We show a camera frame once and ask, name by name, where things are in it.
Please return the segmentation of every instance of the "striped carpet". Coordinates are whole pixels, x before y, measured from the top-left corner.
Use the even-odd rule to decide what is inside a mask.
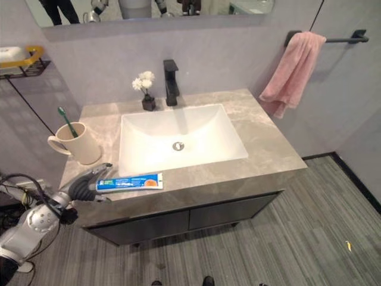
[[[307,161],[252,220],[235,228],[115,247],[69,226],[35,257],[34,286],[381,285],[381,217],[330,157]],[[10,286],[27,285],[16,274]]]

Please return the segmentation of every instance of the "ceramic mug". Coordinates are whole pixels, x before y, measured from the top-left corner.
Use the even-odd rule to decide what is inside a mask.
[[[78,137],[73,138],[68,125],[64,125],[57,130],[55,136],[49,136],[50,147],[59,153],[73,155],[79,163],[84,165],[98,161],[102,156],[101,147],[96,143],[86,125],[81,122],[73,122],[71,125]]]

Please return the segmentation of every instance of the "towel bar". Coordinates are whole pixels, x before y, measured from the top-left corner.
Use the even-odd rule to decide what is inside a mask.
[[[293,35],[296,33],[301,33],[300,30],[290,31],[287,34],[285,46],[288,45]],[[366,43],[369,41],[368,37],[365,37],[366,30],[356,30],[353,32],[351,38],[349,39],[327,39],[326,43]]]

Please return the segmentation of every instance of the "green toothbrush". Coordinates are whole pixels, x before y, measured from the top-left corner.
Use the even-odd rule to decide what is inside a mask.
[[[72,125],[70,124],[70,121],[68,120],[68,118],[66,117],[66,111],[63,107],[59,106],[58,107],[58,113],[60,113],[60,115],[62,115],[67,123],[67,126],[69,126],[69,129],[71,131],[71,134],[73,135],[74,138],[78,137],[78,134],[76,132],[76,130],[72,127]]]

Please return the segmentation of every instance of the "cup handle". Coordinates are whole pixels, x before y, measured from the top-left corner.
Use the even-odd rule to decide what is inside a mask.
[[[57,145],[57,143],[61,144],[60,141],[57,139],[56,136],[49,136],[48,137],[48,144],[50,147],[52,147],[55,151],[65,154],[65,155],[71,155],[71,152],[67,151],[66,149],[63,149]]]

